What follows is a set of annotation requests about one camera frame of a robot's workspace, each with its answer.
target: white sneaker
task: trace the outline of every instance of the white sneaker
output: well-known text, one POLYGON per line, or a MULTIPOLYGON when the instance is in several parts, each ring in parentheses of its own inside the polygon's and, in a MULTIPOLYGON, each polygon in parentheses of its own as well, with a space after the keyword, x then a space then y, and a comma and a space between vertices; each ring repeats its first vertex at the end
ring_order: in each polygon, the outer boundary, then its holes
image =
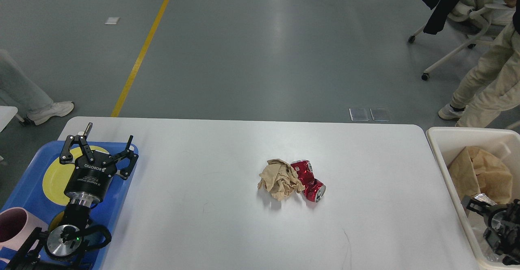
POLYGON ((40 109, 36 113, 29 112, 27 118, 32 120, 35 125, 41 125, 52 116, 66 116, 74 109, 74 102, 63 101, 54 102, 50 107, 40 109))
POLYGON ((459 119, 464 111, 456 112, 453 110, 453 107, 448 103, 445 105, 440 111, 437 113, 439 115, 439 118, 442 118, 443 120, 453 120, 455 118, 459 119))

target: person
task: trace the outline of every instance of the person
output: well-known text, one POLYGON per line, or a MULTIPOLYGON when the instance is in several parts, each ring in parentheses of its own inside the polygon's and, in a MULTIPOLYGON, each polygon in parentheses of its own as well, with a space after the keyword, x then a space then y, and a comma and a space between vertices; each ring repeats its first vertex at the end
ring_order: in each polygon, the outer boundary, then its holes
POLYGON ((27 110, 26 116, 41 125, 52 116, 66 116, 74 109, 71 101, 54 102, 28 79, 6 50, 0 50, 0 95, 7 94, 27 110))
MULTIPOLYGON (((515 7, 517 0, 504 0, 515 7)), ((520 104, 520 13, 515 12, 477 65, 462 79, 451 102, 438 111, 457 127, 484 128, 520 104)))

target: paper bag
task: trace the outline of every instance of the paper bag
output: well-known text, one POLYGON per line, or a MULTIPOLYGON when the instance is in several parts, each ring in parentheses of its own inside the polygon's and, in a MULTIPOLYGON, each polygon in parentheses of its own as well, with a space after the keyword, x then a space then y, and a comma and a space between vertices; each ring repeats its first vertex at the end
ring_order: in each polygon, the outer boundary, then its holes
POLYGON ((448 168, 460 200, 464 196, 485 193, 499 204, 511 201, 513 176, 509 168, 489 152, 468 146, 448 168))

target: yellow floor line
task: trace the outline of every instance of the yellow floor line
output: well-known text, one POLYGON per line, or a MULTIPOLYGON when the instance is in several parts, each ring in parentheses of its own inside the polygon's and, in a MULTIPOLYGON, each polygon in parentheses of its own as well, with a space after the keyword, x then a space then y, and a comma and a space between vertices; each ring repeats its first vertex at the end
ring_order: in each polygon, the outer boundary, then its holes
POLYGON ((112 114, 110 115, 113 118, 116 118, 117 116, 119 116, 119 112, 121 112, 121 109, 123 108, 123 104, 125 103, 126 96, 128 96, 128 92, 130 91, 130 88, 132 87, 132 84, 134 83, 135 77, 137 76, 137 72, 139 72, 139 68, 141 68, 141 63, 143 62, 143 59, 145 58, 145 55, 146 55, 146 52, 148 51, 150 43, 152 42, 152 39, 154 38, 154 34, 156 33, 157 27, 159 26, 159 23, 161 22, 161 18, 168 5, 168 2, 169 2, 169 0, 164 0, 161 5, 161 8, 159 9, 159 12, 157 13, 154 24, 152 25, 152 28, 150 29, 150 32, 148 33, 148 36, 146 37, 145 44, 143 44, 143 47, 141 48, 141 52, 139 52, 139 56, 137 57, 137 59, 135 61, 134 67, 132 68, 132 71, 130 72, 128 79, 126 80, 125 86, 123 87, 123 91, 119 95, 119 99, 117 100, 117 103, 115 103, 115 107, 112 111, 112 114))

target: chair wheel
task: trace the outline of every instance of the chair wheel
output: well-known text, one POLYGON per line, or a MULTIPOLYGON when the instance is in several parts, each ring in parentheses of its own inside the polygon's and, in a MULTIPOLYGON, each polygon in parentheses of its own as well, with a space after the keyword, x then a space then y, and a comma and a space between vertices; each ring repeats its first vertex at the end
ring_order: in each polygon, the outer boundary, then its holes
POLYGON ((28 117, 25 117, 23 122, 21 120, 19 120, 18 122, 20 122, 20 125, 22 125, 22 127, 26 127, 26 126, 30 126, 30 125, 34 124, 34 122, 32 120, 30 120, 28 117))

